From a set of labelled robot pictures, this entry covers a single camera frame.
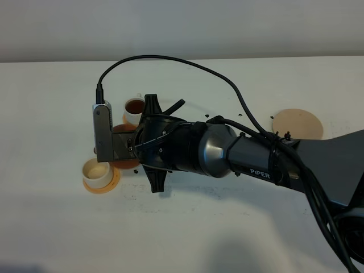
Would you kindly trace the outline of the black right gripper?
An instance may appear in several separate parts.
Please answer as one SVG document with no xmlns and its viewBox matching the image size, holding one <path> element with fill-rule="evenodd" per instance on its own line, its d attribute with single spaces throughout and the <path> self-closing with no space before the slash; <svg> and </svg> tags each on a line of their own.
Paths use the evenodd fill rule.
<svg viewBox="0 0 364 273">
<path fill-rule="evenodd" d="M 204 122 L 188 122 L 170 116 L 185 104 L 180 99 L 163 111 L 157 94 L 144 96 L 144 110 L 134 131 L 114 134 L 127 139 L 129 156 L 138 159 L 150 182 L 151 192 L 164 192 L 168 172 L 186 171 L 204 174 L 199 159 L 199 145 L 205 133 Z"/>
</svg>

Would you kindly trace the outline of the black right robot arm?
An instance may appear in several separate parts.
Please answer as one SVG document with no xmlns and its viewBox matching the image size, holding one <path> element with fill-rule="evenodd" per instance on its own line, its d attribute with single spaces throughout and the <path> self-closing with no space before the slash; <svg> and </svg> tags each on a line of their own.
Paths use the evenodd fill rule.
<svg viewBox="0 0 364 273">
<path fill-rule="evenodd" d="M 344 264 L 363 262 L 363 131 L 328 140 L 258 133 L 216 116 L 188 122 L 149 95 L 136 129 L 114 132 L 116 160 L 136 158 L 153 192 L 167 172 L 248 175 L 306 194 L 325 238 Z"/>
</svg>

